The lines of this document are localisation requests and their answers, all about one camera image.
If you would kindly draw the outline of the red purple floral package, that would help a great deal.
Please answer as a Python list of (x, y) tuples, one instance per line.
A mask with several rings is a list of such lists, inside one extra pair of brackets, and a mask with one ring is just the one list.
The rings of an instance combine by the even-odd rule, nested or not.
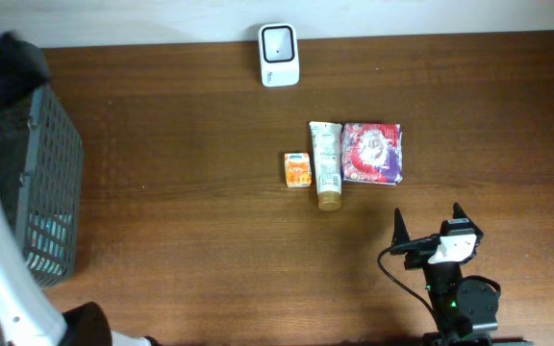
[(346, 123), (341, 134), (345, 181), (398, 185), (402, 181), (402, 132), (399, 124)]

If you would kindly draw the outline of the cream tube gold cap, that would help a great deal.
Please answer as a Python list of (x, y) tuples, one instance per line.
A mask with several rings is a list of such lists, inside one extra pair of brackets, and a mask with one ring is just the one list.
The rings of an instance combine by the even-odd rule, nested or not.
[(324, 211), (341, 207), (341, 130), (338, 123), (310, 123), (318, 207)]

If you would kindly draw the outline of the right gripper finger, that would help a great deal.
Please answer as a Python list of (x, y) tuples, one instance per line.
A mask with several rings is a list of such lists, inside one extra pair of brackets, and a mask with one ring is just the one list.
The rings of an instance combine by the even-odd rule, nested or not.
[(400, 208), (394, 210), (394, 227), (392, 234), (392, 244), (403, 244), (410, 242), (410, 236), (406, 228)]
[(452, 213), (453, 219), (466, 219), (467, 215), (463, 208), (460, 206), (459, 203), (455, 202), (453, 204), (453, 213)]

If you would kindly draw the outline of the orange tissue pack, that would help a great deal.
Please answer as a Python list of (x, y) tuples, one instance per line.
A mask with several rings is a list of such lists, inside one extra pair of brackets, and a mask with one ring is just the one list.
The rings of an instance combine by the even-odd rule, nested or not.
[(312, 184), (311, 160), (308, 153), (284, 155), (287, 187), (308, 187)]

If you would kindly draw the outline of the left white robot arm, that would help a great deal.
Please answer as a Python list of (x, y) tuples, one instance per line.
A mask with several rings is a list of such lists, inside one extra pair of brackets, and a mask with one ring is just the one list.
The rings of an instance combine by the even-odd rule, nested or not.
[(89, 302), (55, 308), (45, 289), (75, 269), (85, 151), (42, 52), (0, 35), (0, 345), (149, 345)]

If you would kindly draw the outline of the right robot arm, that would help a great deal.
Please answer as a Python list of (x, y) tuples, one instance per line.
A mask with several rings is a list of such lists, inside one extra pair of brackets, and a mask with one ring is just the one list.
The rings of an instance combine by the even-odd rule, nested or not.
[(423, 271), (429, 300), (426, 302), (437, 330), (423, 336), (425, 345), (491, 345), (497, 330), (501, 286), (476, 275), (465, 277), (461, 267), (477, 254), (483, 231), (453, 205), (450, 219), (440, 231), (411, 239), (400, 210), (394, 211), (394, 230), (389, 248), (405, 257), (404, 268)]

